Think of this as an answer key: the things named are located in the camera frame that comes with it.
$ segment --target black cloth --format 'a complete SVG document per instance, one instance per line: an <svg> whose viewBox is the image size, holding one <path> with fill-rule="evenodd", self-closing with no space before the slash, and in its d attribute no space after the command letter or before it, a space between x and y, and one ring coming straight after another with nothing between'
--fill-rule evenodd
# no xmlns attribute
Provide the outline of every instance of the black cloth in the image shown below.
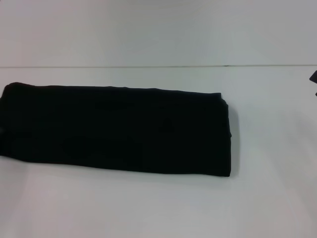
<svg viewBox="0 0 317 238"><path fill-rule="evenodd" d="M161 174L230 175L220 93L12 83L0 99L0 155Z"/></svg>

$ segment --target black towel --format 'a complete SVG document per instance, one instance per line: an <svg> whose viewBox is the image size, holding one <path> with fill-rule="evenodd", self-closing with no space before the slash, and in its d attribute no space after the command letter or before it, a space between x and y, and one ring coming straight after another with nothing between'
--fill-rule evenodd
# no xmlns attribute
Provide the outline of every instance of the black towel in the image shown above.
<svg viewBox="0 0 317 238"><path fill-rule="evenodd" d="M33 163L230 175L220 93L12 83L0 99L0 154Z"/></svg>

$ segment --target white backdrop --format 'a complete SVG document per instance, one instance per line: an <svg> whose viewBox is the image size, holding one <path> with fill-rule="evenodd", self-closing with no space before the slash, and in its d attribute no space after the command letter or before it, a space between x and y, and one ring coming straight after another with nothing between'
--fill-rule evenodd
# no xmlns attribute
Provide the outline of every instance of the white backdrop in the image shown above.
<svg viewBox="0 0 317 238"><path fill-rule="evenodd" d="M316 6L1 0L0 91L18 81L220 92L230 110L232 176L1 157L0 237L316 238Z"/></svg>
<svg viewBox="0 0 317 238"><path fill-rule="evenodd" d="M316 0L2 0L0 66L317 64Z"/></svg>

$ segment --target white wall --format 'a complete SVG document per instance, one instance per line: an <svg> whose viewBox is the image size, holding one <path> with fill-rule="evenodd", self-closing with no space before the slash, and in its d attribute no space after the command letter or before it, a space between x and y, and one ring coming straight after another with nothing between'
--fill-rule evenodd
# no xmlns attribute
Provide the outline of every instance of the white wall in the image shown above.
<svg viewBox="0 0 317 238"><path fill-rule="evenodd" d="M317 64L316 4L2 0L1 90L19 81L221 92L233 170L172 176L0 158L0 236L317 237L317 85L308 81L317 66L94 68Z"/></svg>
<svg viewBox="0 0 317 238"><path fill-rule="evenodd" d="M0 66L317 64L315 0L2 0Z"/></svg>

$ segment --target folded garment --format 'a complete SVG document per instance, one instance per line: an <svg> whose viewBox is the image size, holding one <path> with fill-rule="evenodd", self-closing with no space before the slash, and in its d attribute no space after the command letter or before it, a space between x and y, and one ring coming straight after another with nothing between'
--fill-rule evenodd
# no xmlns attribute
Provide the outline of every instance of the folded garment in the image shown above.
<svg viewBox="0 0 317 238"><path fill-rule="evenodd" d="M220 93L11 83L0 155L25 162L160 174L230 175Z"/></svg>

